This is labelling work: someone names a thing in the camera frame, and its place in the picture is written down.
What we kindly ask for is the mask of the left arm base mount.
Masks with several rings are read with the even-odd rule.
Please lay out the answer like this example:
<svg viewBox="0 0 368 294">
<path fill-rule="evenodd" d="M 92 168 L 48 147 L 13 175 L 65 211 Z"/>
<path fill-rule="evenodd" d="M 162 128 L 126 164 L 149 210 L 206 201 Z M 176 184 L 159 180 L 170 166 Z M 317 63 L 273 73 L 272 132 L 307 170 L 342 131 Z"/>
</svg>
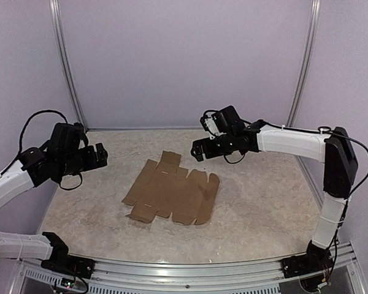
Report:
<svg viewBox="0 0 368 294">
<path fill-rule="evenodd" d="M 94 271 L 96 261 L 90 258 L 74 255 L 63 257 L 50 257 L 41 261 L 41 267 L 56 273 L 72 275 L 74 277 L 90 279 Z"/>
</svg>

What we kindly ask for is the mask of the aluminium corner post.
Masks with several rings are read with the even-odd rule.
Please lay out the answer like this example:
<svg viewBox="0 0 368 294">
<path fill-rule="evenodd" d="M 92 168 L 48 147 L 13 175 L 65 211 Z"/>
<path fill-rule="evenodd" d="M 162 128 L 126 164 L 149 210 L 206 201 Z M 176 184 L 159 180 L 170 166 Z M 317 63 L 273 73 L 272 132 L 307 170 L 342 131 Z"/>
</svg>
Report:
<svg viewBox="0 0 368 294">
<path fill-rule="evenodd" d="M 69 57 L 67 53 L 63 24 L 61 21 L 61 12 L 58 0 L 49 0 L 50 13 L 52 17 L 53 30 L 55 34 L 56 45 L 58 47 L 59 59 L 61 62 L 61 67 L 63 70 L 64 80 L 66 82 L 66 86 L 69 92 L 69 98 L 72 104 L 72 107 L 75 112 L 75 116 L 78 122 L 82 123 L 85 130 L 88 130 L 88 126 L 86 123 L 85 115 L 83 113 L 80 100 L 77 94 L 77 90 L 75 87 L 75 82 L 73 78 L 73 74 L 71 71 L 71 65 L 69 62 Z"/>
<path fill-rule="evenodd" d="M 312 60 L 313 55 L 313 48 L 315 46 L 316 41 L 316 33 L 318 29 L 318 22 L 320 16 L 320 7 L 321 1 L 320 0 L 313 0 L 311 2 L 311 11 L 310 11 L 310 18 L 309 18 L 309 27 L 307 30 L 305 46 L 304 46 L 304 54 L 301 61 L 301 66 L 299 70 L 299 75 L 296 83 L 296 87 L 294 90 L 293 101 L 291 103 L 291 108 L 289 111 L 288 119 L 287 119 L 287 126 L 293 126 L 295 119 L 297 117 L 299 106 L 302 100 L 307 75 L 310 68 L 310 63 Z"/>
</svg>

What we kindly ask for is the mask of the left aluminium corner post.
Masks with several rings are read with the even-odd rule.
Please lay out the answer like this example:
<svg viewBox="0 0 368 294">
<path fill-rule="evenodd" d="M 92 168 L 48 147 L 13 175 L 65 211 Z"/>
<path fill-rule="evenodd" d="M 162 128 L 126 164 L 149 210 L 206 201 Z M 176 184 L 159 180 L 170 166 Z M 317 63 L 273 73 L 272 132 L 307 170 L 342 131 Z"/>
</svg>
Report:
<svg viewBox="0 0 368 294">
<path fill-rule="evenodd" d="M 67 53 L 63 24 L 61 21 L 61 12 L 58 0 L 49 0 L 50 13 L 52 17 L 53 30 L 55 34 L 56 45 L 58 47 L 59 59 L 61 62 L 61 67 L 63 70 L 64 80 L 66 82 L 66 86 L 69 92 L 69 98 L 72 104 L 72 107 L 75 112 L 75 116 L 78 122 L 82 123 L 85 130 L 88 130 L 88 126 L 86 123 L 85 115 L 83 113 L 80 100 L 77 94 L 77 90 L 75 87 L 75 82 L 73 78 L 73 74 L 71 71 L 71 65 L 69 62 L 69 57 Z"/>
</svg>

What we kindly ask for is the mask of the right aluminium corner post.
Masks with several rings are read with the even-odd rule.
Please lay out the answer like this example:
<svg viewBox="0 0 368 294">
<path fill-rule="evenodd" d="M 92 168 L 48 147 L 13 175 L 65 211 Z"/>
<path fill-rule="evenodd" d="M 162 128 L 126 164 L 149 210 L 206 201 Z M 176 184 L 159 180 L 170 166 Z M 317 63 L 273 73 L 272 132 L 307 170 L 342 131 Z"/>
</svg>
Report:
<svg viewBox="0 0 368 294">
<path fill-rule="evenodd" d="M 287 119 L 287 126 L 293 126 L 295 119 L 297 117 L 299 106 L 302 100 L 307 75 L 310 68 L 310 63 L 312 60 L 313 55 L 313 48 L 315 46 L 316 41 L 316 33 L 318 29 L 318 22 L 320 16 L 320 7 L 321 1 L 320 0 L 313 0 L 311 2 L 311 11 L 310 11 L 310 18 L 309 18 L 309 27 L 307 30 L 305 46 L 304 46 L 304 54 L 301 61 L 301 66 L 299 70 L 299 75 L 296 83 L 296 87 L 294 90 L 293 101 L 291 103 L 291 108 L 289 111 L 288 119 Z"/>
</svg>

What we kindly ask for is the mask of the front aluminium frame rail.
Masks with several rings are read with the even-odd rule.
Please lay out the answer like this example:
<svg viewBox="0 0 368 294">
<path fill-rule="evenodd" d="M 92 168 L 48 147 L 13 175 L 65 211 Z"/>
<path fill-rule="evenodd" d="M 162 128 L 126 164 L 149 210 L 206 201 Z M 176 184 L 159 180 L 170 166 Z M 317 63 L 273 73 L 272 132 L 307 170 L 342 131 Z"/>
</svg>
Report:
<svg viewBox="0 0 368 294">
<path fill-rule="evenodd" d="M 356 254 L 350 243 L 339 244 L 337 261 L 328 285 L 320 293 L 368 293 Z M 163 264 L 94 258 L 88 293 L 308 293 L 304 281 L 324 273 L 287 278 L 283 257 L 229 263 Z M 82 293 L 77 279 L 69 290 L 61 285 L 68 275 L 40 267 L 38 260 L 18 262 L 9 293 Z"/>
</svg>

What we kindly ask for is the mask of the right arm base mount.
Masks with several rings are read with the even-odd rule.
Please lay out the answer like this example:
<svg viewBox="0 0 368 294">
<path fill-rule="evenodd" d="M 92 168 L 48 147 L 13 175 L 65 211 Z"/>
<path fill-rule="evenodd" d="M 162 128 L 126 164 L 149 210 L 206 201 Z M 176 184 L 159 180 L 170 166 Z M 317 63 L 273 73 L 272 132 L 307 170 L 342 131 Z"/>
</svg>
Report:
<svg viewBox="0 0 368 294">
<path fill-rule="evenodd" d="M 326 269 L 331 269 L 333 259 L 330 253 L 320 260 L 318 257 L 308 256 L 307 254 L 293 255 L 280 260 L 284 278 L 304 276 Z"/>
</svg>

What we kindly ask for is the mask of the small circuit board with led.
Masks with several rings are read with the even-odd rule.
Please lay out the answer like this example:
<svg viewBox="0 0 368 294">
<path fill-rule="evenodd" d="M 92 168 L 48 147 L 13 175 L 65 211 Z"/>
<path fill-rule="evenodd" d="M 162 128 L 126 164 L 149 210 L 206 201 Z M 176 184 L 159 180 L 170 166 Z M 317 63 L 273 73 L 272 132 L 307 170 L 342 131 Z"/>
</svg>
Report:
<svg viewBox="0 0 368 294">
<path fill-rule="evenodd" d="M 75 286 L 75 283 L 76 283 L 75 279 L 62 278 L 60 282 L 60 286 L 66 289 L 73 289 Z"/>
</svg>

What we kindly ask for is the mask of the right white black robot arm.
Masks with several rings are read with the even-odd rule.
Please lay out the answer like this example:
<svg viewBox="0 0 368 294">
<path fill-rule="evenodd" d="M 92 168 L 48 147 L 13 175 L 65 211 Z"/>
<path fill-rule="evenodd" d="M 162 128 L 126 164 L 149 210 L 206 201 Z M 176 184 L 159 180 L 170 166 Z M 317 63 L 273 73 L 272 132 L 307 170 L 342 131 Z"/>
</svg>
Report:
<svg viewBox="0 0 368 294">
<path fill-rule="evenodd" d="M 351 140 L 343 127 L 317 130 L 277 126 L 263 119 L 248 122 L 230 105 L 206 110 L 200 124 L 207 138 L 193 142 L 191 155 L 201 162 L 227 157 L 234 152 L 282 153 L 323 164 L 323 202 L 315 232 L 301 259 L 303 269 L 314 272 L 326 259 L 338 229 L 344 223 L 348 202 L 358 170 Z"/>
</svg>

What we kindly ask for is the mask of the brown cardboard box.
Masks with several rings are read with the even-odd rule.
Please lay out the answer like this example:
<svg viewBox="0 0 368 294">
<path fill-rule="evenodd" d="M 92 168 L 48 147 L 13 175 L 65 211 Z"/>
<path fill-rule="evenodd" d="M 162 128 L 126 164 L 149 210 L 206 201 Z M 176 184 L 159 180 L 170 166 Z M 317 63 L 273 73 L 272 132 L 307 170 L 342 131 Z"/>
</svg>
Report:
<svg viewBox="0 0 368 294">
<path fill-rule="evenodd" d="M 122 200 L 132 206 L 129 218 L 149 224 L 158 216 L 183 225 L 210 220 L 220 179 L 214 173 L 181 167 L 181 157 L 163 151 L 160 161 L 147 160 Z"/>
</svg>

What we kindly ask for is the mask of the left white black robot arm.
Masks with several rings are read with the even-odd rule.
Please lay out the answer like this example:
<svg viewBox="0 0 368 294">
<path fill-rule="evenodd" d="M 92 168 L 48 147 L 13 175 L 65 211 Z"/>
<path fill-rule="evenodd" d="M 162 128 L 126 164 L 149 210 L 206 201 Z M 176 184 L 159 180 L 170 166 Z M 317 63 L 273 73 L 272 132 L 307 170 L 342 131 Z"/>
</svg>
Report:
<svg viewBox="0 0 368 294">
<path fill-rule="evenodd" d="M 58 123 L 42 146 L 22 151 L 7 170 L 0 172 L 0 208 L 48 180 L 61 184 L 65 176 L 82 177 L 84 172 L 105 167 L 107 159 L 102 143 L 89 144 L 82 124 Z M 65 273 L 74 265 L 68 252 L 68 246 L 55 233 L 0 232 L 0 259 L 47 260 Z"/>
</svg>

